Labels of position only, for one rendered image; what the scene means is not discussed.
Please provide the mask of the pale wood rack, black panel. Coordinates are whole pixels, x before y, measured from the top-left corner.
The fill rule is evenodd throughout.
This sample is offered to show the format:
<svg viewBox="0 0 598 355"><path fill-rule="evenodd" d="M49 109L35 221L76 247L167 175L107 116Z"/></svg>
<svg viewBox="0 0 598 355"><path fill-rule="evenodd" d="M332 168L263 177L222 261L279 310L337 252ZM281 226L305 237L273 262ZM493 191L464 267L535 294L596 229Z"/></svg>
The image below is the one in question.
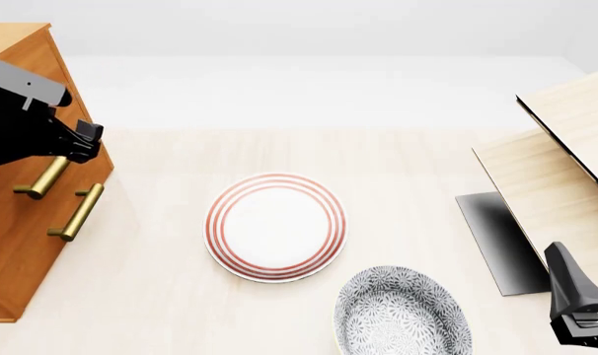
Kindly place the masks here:
<svg viewBox="0 0 598 355"><path fill-rule="evenodd" d="M473 152L540 268L561 242L598 286L598 71L516 101L538 128Z"/></svg>

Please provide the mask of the left gripper body, grey frame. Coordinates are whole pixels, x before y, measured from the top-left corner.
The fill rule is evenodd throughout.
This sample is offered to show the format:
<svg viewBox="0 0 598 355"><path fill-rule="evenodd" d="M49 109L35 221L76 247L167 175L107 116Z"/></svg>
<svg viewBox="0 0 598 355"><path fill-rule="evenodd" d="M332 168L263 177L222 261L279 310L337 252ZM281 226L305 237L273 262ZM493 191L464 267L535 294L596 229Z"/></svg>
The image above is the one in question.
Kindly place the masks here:
<svg viewBox="0 0 598 355"><path fill-rule="evenodd" d="M53 107L68 107L72 103L65 85L0 60L0 97L2 94L21 97L24 111L33 102Z"/></svg>

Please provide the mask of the white plate with red rings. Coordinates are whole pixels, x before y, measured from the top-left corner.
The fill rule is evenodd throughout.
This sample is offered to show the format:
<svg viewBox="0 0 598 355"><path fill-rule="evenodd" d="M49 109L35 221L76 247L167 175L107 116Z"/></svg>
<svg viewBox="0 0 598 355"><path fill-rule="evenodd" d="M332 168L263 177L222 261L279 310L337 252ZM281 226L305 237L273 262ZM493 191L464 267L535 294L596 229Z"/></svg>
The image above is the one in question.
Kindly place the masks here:
<svg viewBox="0 0 598 355"><path fill-rule="evenodd" d="M349 230L342 203L315 179L265 173L234 182L210 203L202 237L226 271L259 283L288 283L330 265Z"/></svg>

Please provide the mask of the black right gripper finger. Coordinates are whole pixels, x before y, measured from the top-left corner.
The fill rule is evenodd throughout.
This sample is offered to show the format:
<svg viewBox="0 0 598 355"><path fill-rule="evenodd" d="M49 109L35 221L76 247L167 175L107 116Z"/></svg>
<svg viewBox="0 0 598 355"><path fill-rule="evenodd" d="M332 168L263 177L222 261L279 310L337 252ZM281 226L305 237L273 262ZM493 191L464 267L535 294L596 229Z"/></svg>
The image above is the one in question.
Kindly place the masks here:
<svg viewBox="0 0 598 355"><path fill-rule="evenodd" d="M561 242L545 249L551 282L550 319L573 313L598 313L598 287Z"/></svg>

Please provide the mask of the wooden cabinet with drawers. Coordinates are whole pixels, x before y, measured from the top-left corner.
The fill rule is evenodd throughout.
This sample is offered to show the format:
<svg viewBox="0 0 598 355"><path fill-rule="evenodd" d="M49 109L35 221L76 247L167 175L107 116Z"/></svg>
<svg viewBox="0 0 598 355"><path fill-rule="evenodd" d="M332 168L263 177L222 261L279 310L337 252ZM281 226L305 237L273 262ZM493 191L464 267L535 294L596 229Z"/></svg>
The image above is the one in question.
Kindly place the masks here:
<svg viewBox="0 0 598 355"><path fill-rule="evenodd" d="M73 102L56 116L68 126L92 120L69 73L48 23L0 23L0 60L60 82ZM49 228L65 226L83 197L74 192L104 184L113 170L107 150L92 161L70 163L42 200L15 194L31 185L54 158L33 157L0 167L0 322L21 318L47 272L65 247Z"/></svg>

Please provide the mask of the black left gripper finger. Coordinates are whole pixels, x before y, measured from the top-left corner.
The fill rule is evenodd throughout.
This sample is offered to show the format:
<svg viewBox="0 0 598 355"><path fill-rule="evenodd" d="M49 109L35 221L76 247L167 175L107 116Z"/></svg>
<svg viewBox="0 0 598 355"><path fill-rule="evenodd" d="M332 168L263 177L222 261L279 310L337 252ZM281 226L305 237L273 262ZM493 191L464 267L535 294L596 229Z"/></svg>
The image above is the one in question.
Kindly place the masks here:
<svg viewBox="0 0 598 355"><path fill-rule="evenodd" d="M62 125L53 108L44 111L27 111L14 130L17 141L12 149L17 157L63 156L70 162L84 164L95 159L101 150L98 144L75 144L59 137Z"/></svg>

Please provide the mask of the grey patterned bowl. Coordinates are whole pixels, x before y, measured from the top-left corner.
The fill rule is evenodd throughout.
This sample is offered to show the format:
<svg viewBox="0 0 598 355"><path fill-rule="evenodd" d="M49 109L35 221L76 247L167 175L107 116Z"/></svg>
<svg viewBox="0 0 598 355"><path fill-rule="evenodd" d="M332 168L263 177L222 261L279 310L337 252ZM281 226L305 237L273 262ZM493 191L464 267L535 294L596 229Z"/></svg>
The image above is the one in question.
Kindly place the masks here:
<svg viewBox="0 0 598 355"><path fill-rule="evenodd" d="M351 277L336 297L333 329L341 355L474 354L450 292L403 266L373 266Z"/></svg>

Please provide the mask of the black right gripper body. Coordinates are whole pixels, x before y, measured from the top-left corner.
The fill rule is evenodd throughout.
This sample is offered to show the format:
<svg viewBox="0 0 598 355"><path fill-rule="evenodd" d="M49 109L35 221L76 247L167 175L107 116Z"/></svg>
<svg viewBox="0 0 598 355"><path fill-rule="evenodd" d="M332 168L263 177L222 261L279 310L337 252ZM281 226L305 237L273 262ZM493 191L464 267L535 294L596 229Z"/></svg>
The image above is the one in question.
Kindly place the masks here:
<svg viewBox="0 0 598 355"><path fill-rule="evenodd" d="M560 345L598 348L598 314L561 315L550 322Z"/></svg>

